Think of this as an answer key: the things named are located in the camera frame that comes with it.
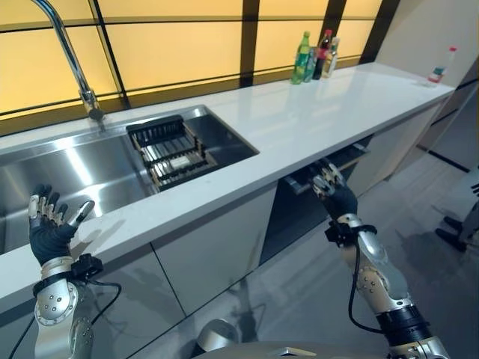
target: plastic bottle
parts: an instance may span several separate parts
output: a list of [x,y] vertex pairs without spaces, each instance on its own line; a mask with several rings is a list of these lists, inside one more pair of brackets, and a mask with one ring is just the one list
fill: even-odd
[[326,60],[324,61],[322,77],[331,77],[332,72],[336,68],[336,62],[338,61],[338,45],[339,37],[333,37],[331,40],[331,50],[329,50]]
[[309,82],[313,78],[314,68],[316,67],[317,60],[317,47],[312,46],[309,48],[308,63],[306,64],[304,82]]
[[432,73],[427,77],[429,83],[438,84],[441,82],[442,78],[446,74],[448,67],[452,64],[454,60],[454,55],[456,54],[457,47],[451,46],[448,53],[442,59],[438,66],[434,67]]
[[319,80],[321,72],[323,71],[323,64],[328,55],[329,46],[331,45],[332,30],[327,29],[324,31],[323,38],[318,42],[317,60],[314,67],[313,80]]
[[302,35],[301,43],[298,46],[296,53],[296,60],[294,62],[293,76],[291,76],[291,83],[294,85],[301,84],[305,77],[306,65],[308,63],[309,54],[309,31],[305,31]]

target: chrome faucet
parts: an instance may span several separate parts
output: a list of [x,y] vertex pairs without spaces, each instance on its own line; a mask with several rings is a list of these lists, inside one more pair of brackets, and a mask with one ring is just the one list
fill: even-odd
[[50,22],[55,29],[58,39],[60,40],[61,48],[67,56],[68,64],[70,65],[73,75],[75,76],[76,83],[79,86],[79,94],[82,98],[83,105],[85,106],[89,118],[98,122],[101,129],[104,129],[103,118],[104,113],[100,109],[97,97],[92,88],[87,83],[85,74],[80,67],[78,58],[76,58],[75,51],[73,50],[70,38],[68,37],[67,29],[63,21],[61,21],[57,10],[47,0],[32,0],[49,18]]

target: stainless steel sink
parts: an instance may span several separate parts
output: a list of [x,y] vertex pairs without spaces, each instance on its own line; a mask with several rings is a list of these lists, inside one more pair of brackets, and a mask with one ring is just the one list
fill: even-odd
[[158,193],[126,125],[179,114],[214,156],[217,170],[258,151],[205,106],[170,111],[122,123],[106,132],[54,138],[0,153],[0,254],[28,244],[26,208],[31,190],[49,183],[73,208],[95,200],[93,216]]

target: kitchen counter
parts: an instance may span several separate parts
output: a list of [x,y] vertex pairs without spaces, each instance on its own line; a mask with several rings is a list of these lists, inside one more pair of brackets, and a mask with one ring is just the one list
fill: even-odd
[[[260,153],[234,165],[86,221],[73,240],[104,263],[249,194],[316,159],[450,95],[445,85],[381,64],[337,70],[300,86],[288,81],[109,114],[108,123],[206,105]],[[85,131],[77,120],[2,138],[0,151]],[[31,298],[40,266],[29,246],[0,256],[0,313]]]

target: window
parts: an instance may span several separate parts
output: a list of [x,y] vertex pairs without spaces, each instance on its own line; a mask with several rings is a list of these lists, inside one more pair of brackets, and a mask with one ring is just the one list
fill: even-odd
[[[98,0],[97,13],[90,0],[50,1],[107,111],[287,79],[304,31],[313,46],[334,29],[338,67],[373,61],[397,3]],[[1,0],[0,136],[79,116],[78,86],[46,15],[30,1]]]

